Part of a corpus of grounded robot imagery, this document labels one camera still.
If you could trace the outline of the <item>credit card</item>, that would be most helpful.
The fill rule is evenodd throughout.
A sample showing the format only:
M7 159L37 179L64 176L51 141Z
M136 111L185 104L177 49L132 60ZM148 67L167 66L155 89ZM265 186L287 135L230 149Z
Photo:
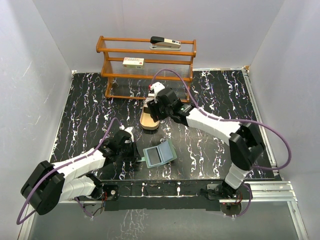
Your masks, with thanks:
M158 149L156 147L147 149L146 154L150 166L154 166L161 163Z

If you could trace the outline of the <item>mint green card holder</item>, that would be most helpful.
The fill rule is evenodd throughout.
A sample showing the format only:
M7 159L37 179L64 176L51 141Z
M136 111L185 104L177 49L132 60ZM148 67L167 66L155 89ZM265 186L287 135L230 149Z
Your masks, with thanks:
M143 149L143 156L138 163L145 162L148 169L165 165L177 158L172 141L166 140L157 146Z

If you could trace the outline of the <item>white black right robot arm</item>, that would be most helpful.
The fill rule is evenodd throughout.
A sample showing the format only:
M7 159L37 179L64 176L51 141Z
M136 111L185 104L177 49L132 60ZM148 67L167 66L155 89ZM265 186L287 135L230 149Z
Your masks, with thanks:
M155 122L171 118L177 124L199 129L228 144L231 166L214 193L230 199L240 194L247 174L266 148L258 126L227 121L215 115L209 117L208 112L193 103L183 103L173 89L159 82L149 86L146 105Z

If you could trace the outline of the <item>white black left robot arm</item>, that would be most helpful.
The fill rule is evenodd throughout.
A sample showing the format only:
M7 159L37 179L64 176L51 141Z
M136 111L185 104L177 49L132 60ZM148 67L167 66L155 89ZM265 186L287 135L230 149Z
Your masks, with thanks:
M120 129L97 148L56 163L40 162L20 190L39 215L59 202L85 196L106 196L102 180L123 180L140 157L133 127Z

